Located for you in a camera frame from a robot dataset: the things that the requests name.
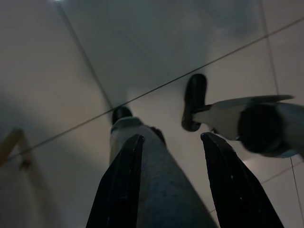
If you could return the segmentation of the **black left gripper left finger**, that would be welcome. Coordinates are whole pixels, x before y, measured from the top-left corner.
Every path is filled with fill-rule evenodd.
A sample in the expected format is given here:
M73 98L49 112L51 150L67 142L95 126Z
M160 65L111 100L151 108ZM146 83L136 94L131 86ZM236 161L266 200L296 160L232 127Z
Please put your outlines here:
M87 228L135 228L144 137L130 137L100 180Z

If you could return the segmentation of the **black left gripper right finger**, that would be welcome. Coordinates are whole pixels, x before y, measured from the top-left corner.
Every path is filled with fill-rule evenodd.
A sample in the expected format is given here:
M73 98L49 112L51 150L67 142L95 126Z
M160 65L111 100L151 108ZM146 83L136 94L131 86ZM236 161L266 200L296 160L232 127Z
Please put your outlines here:
M200 136L209 185L222 228L281 228L283 224L261 183L221 137Z

